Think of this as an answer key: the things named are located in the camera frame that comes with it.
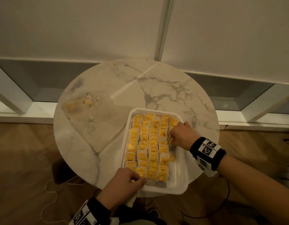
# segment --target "black pants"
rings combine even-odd
[[[136,208],[130,208],[127,205],[121,205],[117,207],[114,215],[120,219],[120,224],[130,223],[135,220],[149,220],[156,223],[157,225],[166,225],[165,221],[162,219],[150,218],[150,216],[147,216],[145,211],[140,211]]]

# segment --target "white wall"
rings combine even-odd
[[[289,83],[289,0],[175,0],[162,61],[192,72]]]
[[[154,59],[164,0],[0,0],[0,58]]]

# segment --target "person's left hand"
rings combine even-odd
[[[130,168],[119,168],[96,199],[111,210],[127,202],[145,184],[146,178],[140,178]]]

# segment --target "table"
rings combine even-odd
[[[202,136],[218,143],[219,124],[214,106],[203,90],[184,72],[149,59],[125,58],[106,61],[77,76],[59,98],[54,115],[54,135],[62,157],[88,183],[102,189],[120,167],[124,131],[99,154],[75,130],[62,104],[82,90],[103,90],[119,105],[174,112]],[[189,183],[202,170],[186,153]]]

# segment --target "wristband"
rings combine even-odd
[[[225,156],[226,151],[221,149],[220,145],[213,143],[211,140],[200,137],[190,148],[190,153],[197,160],[199,167],[208,175],[213,176],[218,168],[221,159]]]

